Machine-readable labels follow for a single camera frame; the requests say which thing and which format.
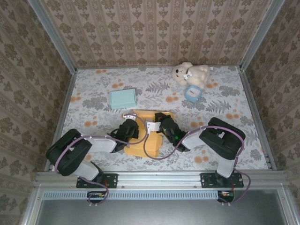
light blue box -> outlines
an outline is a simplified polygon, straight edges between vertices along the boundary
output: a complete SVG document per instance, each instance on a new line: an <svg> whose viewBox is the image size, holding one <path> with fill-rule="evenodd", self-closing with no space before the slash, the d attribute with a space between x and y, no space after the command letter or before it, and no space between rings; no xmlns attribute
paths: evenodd
<svg viewBox="0 0 300 225"><path fill-rule="evenodd" d="M202 96L202 89L196 86L189 86L184 91L184 97L191 102L197 102Z"/></svg>
<svg viewBox="0 0 300 225"><path fill-rule="evenodd" d="M111 91L110 101L112 109L136 107L135 89Z"/></svg>

wall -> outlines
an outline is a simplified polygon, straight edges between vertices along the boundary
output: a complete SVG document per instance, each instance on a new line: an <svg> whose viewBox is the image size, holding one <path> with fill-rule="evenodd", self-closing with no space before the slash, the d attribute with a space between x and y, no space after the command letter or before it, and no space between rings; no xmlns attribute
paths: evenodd
<svg viewBox="0 0 300 225"><path fill-rule="evenodd" d="M42 0L77 67L239 64L270 0Z"/></svg>
<svg viewBox="0 0 300 225"><path fill-rule="evenodd" d="M273 156L300 206L300 1L286 0L246 70Z"/></svg>
<svg viewBox="0 0 300 225"><path fill-rule="evenodd" d="M44 170L70 73L26 0L0 1L0 224L18 224Z"/></svg>

floor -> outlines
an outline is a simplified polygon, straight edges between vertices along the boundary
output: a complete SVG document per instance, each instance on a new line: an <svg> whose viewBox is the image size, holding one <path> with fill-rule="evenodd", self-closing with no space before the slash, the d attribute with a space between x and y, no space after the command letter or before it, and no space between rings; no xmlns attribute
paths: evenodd
<svg viewBox="0 0 300 225"><path fill-rule="evenodd" d="M170 111L179 127L191 131L218 117L246 134L245 150L239 158L239 169L267 169L260 140L252 119L237 67L213 67L209 83L197 103L183 96L186 87L171 77L170 67L78 70L68 107L63 134L76 128L85 135L105 135L123 122L123 113L132 109L112 110L109 92L135 88L140 110ZM164 138L160 157L172 151ZM186 153L175 152L166 160L128 156L124 151L88 154L104 171L189 171L215 170L218 155L208 146Z"/></svg>

teddy bear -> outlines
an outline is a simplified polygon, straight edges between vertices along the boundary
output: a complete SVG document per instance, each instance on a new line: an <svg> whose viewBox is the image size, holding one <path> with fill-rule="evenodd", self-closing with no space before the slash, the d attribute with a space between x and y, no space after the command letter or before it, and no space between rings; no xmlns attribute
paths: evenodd
<svg viewBox="0 0 300 225"><path fill-rule="evenodd" d="M172 71L172 77L181 86L189 84L204 89L210 76L207 65L193 66L190 62L183 62Z"/></svg>
<svg viewBox="0 0 300 225"><path fill-rule="evenodd" d="M173 79L181 86L186 86L187 81L184 79L184 75L187 74L187 70L192 67L193 64L190 62L183 62L180 65L177 65L172 70Z"/></svg>

yellow tray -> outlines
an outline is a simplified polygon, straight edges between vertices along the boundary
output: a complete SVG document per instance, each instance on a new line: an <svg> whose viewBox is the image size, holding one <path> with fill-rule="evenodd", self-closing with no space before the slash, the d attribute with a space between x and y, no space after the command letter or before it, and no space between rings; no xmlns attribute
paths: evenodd
<svg viewBox="0 0 300 225"><path fill-rule="evenodd" d="M134 113L141 117L144 121L145 120L153 120L155 118L156 113L160 113L161 111L144 111L144 110L136 110ZM162 112L165 115L170 115L174 119L174 114L170 112ZM146 133L145 126L143 123L136 119L136 122L139 126L139 138L138 139L131 139L129 142L134 143L140 141ZM157 134L156 132L151 132L147 142L146 142L146 151L148 155L152 157L157 157L159 155L159 148L161 147L163 142L162 134ZM144 153L143 149L144 142L139 144L129 145L128 147L124 147L124 152L128 155L132 156L140 156L140 157L147 157Z"/></svg>

